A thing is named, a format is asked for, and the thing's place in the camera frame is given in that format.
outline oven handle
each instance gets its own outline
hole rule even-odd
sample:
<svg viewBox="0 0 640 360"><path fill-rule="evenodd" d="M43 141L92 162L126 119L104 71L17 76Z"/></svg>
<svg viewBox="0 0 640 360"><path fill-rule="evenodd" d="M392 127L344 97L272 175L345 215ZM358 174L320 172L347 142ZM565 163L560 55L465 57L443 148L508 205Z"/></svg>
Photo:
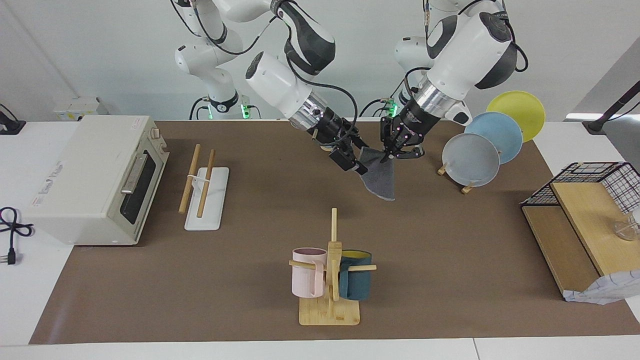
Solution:
<svg viewBox="0 0 640 360"><path fill-rule="evenodd" d="M145 168L145 163L147 162L148 157L149 154L142 154L136 158L136 161L133 163L131 171L129 172L129 176L124 183L124 186L122 187L122 189L120 189L120 193L133 193L133 191L136 189L136 185L138 185L138 180L140 180L140 175L142 175L142 170Z"/></svg>

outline black wire rack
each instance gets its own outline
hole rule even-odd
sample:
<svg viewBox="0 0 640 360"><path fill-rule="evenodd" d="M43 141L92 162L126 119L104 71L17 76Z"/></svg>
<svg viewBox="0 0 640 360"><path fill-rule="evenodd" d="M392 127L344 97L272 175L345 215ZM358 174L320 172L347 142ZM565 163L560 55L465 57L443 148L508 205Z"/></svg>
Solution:
<svg viewBox="0 0 640 360"><path fill-rule="evenodd" d="M520 206L556 206L553 183L602 183L620 210L627 214L640 206L640 175L630 163L572 163Z"/></svg>

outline mug handle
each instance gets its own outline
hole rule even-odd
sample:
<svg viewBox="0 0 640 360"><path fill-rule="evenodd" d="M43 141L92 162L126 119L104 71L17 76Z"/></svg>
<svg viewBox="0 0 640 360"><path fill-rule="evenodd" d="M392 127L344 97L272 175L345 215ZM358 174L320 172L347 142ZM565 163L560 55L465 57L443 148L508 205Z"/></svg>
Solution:
<svg viewBox="0 0 640 360"><path fill-rule="evenodd" d="M338 280L340 297L349 297L349 264L340 266L340 279Z"/></svg>
<svg viewBox="0 0 640 360"><path fill-rule="evenodd" d="M312 297L319 297L324 292L324 264L320 261L313 260L316 265L316 276L314 277L314 289L311 291Z"/></svg>

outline oven door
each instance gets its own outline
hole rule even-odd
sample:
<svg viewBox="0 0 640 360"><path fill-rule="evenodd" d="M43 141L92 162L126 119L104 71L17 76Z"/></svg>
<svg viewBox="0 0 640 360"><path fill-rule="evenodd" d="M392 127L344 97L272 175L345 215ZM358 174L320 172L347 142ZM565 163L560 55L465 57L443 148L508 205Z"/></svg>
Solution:
<svg viewBox="0 0 640 360"><path fill-rule="evenodd" d="M116 201L109 211L109 217L127 233L127 237L131 237L131 242L114 245L133 245L138 242L163 167L163 159L150 141L143 138L124 175L120 193L116 195Z"/></svg>

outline toaster oven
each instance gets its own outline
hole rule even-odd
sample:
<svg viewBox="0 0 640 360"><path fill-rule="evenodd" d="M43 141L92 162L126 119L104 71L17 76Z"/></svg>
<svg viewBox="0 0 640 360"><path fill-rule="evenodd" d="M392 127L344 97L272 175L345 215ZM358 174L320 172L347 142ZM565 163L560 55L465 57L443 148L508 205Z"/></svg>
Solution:
<svg viewBox="0 0 640 360"><path fill-rule="evenodd" d="M63 243L134 245L169 156L146 116L88 115L23 217Z"/></svg>

